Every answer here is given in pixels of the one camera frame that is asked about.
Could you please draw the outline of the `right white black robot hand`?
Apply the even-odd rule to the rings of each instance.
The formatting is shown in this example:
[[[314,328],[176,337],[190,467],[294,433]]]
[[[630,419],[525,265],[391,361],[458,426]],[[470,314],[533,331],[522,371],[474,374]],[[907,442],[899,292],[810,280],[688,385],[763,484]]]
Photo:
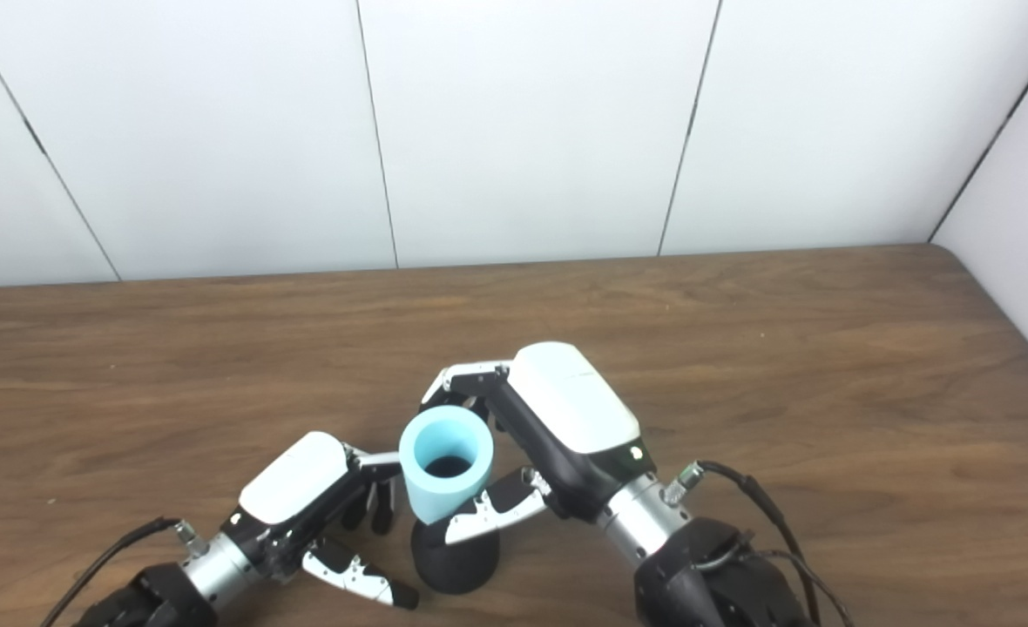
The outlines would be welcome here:
[[[493,418],[529,463],[439,520],[446,545],[495,533],[545,509],[597,525],[624,551],[644,555],[640,536],[664,542],[646,515],[637,532],[626,530],[626,508],[654,485],[656,464],[636,416],[577,347],[538,342],[509,361],[446,367],[420,408],[454,405]]]

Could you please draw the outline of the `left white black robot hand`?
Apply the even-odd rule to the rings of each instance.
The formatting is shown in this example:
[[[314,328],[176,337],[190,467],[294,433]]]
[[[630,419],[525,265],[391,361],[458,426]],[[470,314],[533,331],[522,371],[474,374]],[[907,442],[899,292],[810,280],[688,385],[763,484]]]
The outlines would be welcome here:
[[[372,531],[386,536],[401,473],[397,452],[370,454],[310,431],[242,489],[216,540],[248,584],[287,581],[303,570],[372,602],[415,610],[413,587],[329,536],[331,524],[352,530],[364,516],[371,517]]]

